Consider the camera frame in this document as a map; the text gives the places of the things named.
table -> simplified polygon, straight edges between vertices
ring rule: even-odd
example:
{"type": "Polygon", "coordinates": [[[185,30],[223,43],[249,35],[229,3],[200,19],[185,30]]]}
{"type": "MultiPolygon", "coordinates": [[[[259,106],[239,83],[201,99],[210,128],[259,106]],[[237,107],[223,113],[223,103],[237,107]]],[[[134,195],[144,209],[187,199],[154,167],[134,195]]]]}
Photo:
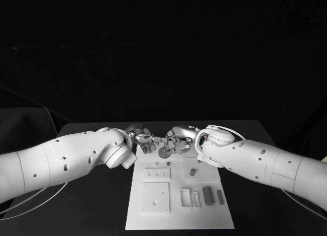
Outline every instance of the table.
{"type": "MultiPolygon", "coordinates": [[[[96,131],[102,127],[125,128],[132,123],[72,123],[62,128],[57,136],[96,131]]],[[[204,128],[208,124],[224,126],[236,130],[246,139],[273,145],[266,130],[253,120],[144,122],[160,137],[175,125],[204,128]]],[[[132,167],[128,170],[121,166],[108,169],[99,165],[86,176],[67,183],[62,192],[41,207],[23,216],[1,221],[0,236],[327,235],[327,222],[279,189],[257,184],[223,168],[217,170],[234,230],[125,231],[132,167]]],[[[60,187],[62,185],[47,188],[4,217],[11,217],[37,206],[60,187]]],[[[13,205],[33,194],[34,192],[17,197],[13,205]]]]}

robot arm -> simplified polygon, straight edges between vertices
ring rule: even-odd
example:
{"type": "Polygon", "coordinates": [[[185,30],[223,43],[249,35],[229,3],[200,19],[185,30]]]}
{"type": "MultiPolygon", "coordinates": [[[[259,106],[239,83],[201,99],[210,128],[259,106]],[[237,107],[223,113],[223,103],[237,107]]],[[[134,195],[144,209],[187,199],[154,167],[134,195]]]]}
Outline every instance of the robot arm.
{"type": "Polygon", "coordinates": [[[128,132],[102,128],[0,155],[0,203],[77,179],[96,165],[105,164],[111,169],[121,164],[128,169],[136,160],[131,152],[132,142],[136,134],[148,131],[144,129],[138,124],[125,128],[128,132]]]}
{"type": "Polygon", "coordinates": [[[295,155],[263,143],[236,141],[227,131],[211,125],[194,133],[196,136],[190,138],[200,161],[293,193],[327,211],[325,162],[295,155]]]}

white board with holes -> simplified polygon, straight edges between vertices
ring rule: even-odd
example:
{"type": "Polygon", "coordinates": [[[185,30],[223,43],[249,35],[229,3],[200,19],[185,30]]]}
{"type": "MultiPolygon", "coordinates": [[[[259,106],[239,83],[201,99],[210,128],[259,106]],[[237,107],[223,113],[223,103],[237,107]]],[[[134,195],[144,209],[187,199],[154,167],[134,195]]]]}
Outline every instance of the white board with holes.
{"type": "Polygon", "coordinates": [[[187,153],[161,159],[158,149],[162,146],[160,144],[149,154],[144,154],[138,146],[125,230],[233,229],[217,168],[197,162],[194,147],[187,153]],[[204,186],[211,188],[214,204],[210,206],[204,205],[204,186]],[[190,190],[191,207],[181,206],[181,189],[190,190]],[[219,204],[217,190],[221,190],[223,205],[219,204]],[[200,208],[196,207],[194,192],[200,208]]]}

white cable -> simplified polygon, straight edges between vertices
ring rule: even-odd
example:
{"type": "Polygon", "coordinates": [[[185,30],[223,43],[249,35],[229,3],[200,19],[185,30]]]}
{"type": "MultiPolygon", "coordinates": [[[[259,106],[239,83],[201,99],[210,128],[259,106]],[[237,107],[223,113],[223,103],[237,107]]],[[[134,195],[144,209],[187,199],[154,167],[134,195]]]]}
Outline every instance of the white cable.
{"type": "Polygon", "coordinates": [[[311,210],[306,206],[304,206],[293,198],[292,200],[304,207],[306,208],[312,213],[315,213],[324,220],[327,220],[325,217],[322,217],[314,210],[311,210]]]}
{"type": "Polygon", "coordinates": [[[4,212],[7,212],[8,210],[14,209],[15,207],[18,207],[24,202],[27,202],[46,188],[43,188],[28,199],[26,199],[23,202],[20,202],[18,204],[15,204],[13,207],[10,207],[8,209],[5,209],[4,211],[0,212],[0,214],[2,214],[4,212]]]}
{"type": "MultiPolygon", "coordinates": [[[[221,126],[217,126],[217,125],[211,125],[214,127],[219,127],[230,132],[233,132],[243,140],[245,140],[245,137],[232,129],[226,128],[226,127],[221,127],[221,126]]],[[[324,220],[327,220],[327,218],[324,216],[321,216],[314,210],[311,210],[305,205],[302,205],[293,198],[292,196],[285,192],[285,194],[291,197],[291,199],[304,207],[306,208],[312,213],[315,213],[324,220]]]]}
{"type": "MultiPolygon", "coordinates": [[[[31,210],[34,210],[34,209],[38,208],[43,204],[46,204],[46,203],[50,201],[50,199],[57,195],[57,193],[60,192],[60,190],[59,190],[59,191],[54,193],[54,195],[53,195],[40,205],[37,205],[31,210]]],[[[1,221],[1,220],[8,220],[8,219],[11,219],[11,218],[14,218],[14,217],[17,217],[17,216],[20,216],[20,215],[24,215],[24,214],[26,214],[27,212],[30,212],[31,210],[26,211],[24,213],[21,213],[21,214],[18,214],[18,215],[10,217],[10,218],[0,219],[0,221],[1,221]]]]}

dark backdrop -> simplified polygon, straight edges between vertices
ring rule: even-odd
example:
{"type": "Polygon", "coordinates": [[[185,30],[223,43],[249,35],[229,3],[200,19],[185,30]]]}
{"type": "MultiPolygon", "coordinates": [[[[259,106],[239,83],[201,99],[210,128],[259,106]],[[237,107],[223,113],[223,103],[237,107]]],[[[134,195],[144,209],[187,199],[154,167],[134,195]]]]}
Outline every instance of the dark backdrop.
{"type": "Polygon", "coordinates": [[[257,120],[327,155],[327,1],[0,8],[0,108],[69,122],[257,120]]]}

